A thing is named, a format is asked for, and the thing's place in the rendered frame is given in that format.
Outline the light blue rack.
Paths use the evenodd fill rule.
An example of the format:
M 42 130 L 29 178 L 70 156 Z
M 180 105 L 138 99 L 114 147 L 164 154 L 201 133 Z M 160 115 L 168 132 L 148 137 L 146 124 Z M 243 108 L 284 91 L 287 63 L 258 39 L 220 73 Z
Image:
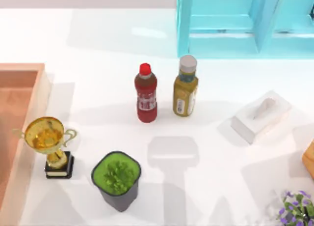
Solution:
M 177 0 L 177 54 L 314 59 L 314 0 Z

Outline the gold trophy on black base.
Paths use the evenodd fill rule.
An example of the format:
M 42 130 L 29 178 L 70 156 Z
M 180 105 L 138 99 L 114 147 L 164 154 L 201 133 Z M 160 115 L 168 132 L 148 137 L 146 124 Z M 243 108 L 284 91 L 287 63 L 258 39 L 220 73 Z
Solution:
M 70 179 L 75 158 L 62 148 L 77 136 L 74 129 L 65 129 L 55 117 L 43 116 L 32 121 L 24 131 L 12 130 L 20 139 L 38 153 L 46 155 L 45 173 L 47 179 Z

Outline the purple flower plant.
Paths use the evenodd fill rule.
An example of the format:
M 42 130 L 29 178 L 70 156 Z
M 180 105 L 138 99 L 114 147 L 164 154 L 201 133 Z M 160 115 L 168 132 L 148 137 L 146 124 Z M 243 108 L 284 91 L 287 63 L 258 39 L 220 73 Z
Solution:
M 314 203 L 311 195 L 303 190 L 285 191 L 277 220 L 282 226 L 314 226 Z

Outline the orange wooden object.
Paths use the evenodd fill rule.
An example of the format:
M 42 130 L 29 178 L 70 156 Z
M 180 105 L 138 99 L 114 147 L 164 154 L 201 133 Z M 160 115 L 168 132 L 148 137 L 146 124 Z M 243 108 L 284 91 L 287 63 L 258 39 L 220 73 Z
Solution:
M 306 151 L 303 153 L 302 163 L 314 180 L 314 140 L 312 140 Z

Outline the white tissue box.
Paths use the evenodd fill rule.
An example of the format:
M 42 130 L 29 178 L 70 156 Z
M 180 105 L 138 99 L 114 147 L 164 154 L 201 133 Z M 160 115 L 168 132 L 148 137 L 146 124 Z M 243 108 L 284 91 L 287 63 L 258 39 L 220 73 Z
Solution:
M 231 127 L 248 144 L 253 144 L 284 120 L 292 105 L 275 91 L 247 104 L 231 118 Z

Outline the red bottle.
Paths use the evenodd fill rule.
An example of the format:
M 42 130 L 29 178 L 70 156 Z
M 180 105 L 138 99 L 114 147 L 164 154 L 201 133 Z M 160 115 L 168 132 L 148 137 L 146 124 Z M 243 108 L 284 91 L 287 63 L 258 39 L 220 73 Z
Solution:
M 157 78 L 148 63 L 142 63 L 134 79 L 137 92 L 137 116 L 140 121 L 150 123 L 157 117 Z

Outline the yellow bottle with grey cap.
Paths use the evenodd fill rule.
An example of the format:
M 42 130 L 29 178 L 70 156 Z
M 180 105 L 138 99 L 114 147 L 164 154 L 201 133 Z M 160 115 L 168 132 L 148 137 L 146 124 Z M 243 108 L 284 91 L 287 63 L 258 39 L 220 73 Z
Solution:
M 181 117 L 192 114 L 196 103 L 198 78 L 196 76 L 197 60 L 185 55 L 179 61 L 179 73 L 173 86 L 173 112 Z

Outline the black pot with green plant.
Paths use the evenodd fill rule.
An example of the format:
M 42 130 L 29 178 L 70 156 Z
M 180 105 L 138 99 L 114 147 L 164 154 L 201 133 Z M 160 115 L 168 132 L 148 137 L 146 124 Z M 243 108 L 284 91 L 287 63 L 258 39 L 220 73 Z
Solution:
M 141 165 L 122 151 L 106 154 L 91 172 L 105 202 L 119 212 L 126 211 L 137 198 L 140 177 Z

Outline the salmon-coloured shallow box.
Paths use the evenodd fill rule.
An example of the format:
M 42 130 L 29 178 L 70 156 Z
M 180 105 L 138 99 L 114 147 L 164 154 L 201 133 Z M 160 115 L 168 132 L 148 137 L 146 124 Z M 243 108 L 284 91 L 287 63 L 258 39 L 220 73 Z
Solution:
M 14 133 L 44 116 L 51 83 L 43 63 L 0 63 L 0 226 L 18 226 L 35 152 Z

